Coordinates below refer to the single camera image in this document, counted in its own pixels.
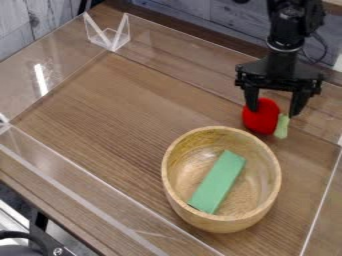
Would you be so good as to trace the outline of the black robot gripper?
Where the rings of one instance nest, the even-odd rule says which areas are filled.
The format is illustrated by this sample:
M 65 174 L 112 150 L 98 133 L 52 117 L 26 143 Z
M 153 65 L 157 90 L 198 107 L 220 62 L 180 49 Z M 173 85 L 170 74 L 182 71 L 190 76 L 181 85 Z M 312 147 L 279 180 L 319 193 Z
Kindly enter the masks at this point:
M 237 64 L 235 71 L 235 85 L 244 89 L 245 105 L 252 112 L 257 110 L 259 89 L 293 92 L 289 118 L 300 113 L 309 97 L 321 91 L 324 74 L 312 65 L 297 60 L 296 52 L 269 51 L 263 58 Z

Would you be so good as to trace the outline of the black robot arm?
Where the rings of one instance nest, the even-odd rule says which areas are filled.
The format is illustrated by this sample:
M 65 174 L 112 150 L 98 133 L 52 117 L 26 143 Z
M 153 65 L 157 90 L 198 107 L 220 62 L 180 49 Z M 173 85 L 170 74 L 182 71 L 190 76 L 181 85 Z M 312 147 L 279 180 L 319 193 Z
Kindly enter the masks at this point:
M 311 97 L 320 94 L 324 74 L 297 60 L 297 53 L 323 25 L 321 0 L 267 0 L 269 32 L 267 55 L 235 66 L 235 85 L 243 90 L 247 108 L 257 110 L 259 90 L 291 92 L 288 117 L 299 115 Z

